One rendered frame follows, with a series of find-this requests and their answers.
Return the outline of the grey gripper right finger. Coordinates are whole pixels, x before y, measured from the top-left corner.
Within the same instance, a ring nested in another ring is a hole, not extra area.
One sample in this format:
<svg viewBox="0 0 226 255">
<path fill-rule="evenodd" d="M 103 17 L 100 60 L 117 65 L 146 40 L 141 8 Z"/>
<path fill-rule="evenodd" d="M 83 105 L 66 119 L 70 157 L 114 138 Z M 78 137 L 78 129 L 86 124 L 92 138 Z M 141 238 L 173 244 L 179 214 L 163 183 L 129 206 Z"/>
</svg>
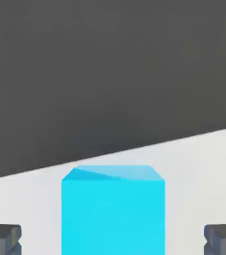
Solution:
<svg viewBox="0 0 226 255">
<path fill-rule="evenodd" d="M 226 255 L 226 224 L 205 225 L 204 255 Z"/>
</svg>

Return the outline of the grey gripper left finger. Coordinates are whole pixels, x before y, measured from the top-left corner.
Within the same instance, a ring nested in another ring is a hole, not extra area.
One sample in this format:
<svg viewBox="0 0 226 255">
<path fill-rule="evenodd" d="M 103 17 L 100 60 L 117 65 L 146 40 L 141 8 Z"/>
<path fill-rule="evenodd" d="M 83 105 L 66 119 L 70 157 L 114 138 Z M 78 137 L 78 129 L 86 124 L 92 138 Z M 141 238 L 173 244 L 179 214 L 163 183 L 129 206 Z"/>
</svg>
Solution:
<svg viewBox="0 0 226 255">
<path fill-rule="evenodd" d="M 0 224 L 0 255 L 21 255 L 21 226 Z"/>
</svg>

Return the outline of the small cyan cube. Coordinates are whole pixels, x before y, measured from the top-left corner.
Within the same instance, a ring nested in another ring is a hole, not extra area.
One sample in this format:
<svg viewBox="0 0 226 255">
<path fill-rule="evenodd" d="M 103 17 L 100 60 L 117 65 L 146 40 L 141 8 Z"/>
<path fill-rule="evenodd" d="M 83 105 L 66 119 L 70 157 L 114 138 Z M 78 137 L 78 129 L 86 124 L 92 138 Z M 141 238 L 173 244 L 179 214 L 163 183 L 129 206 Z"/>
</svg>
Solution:
<svg viewBox="0 0 226 255">
<path fill-rule="evenodd" d="M 165 255 L 165 181 L 147 165 L 80 165 L 61 182 L 62 255 Z"/>
</svg>

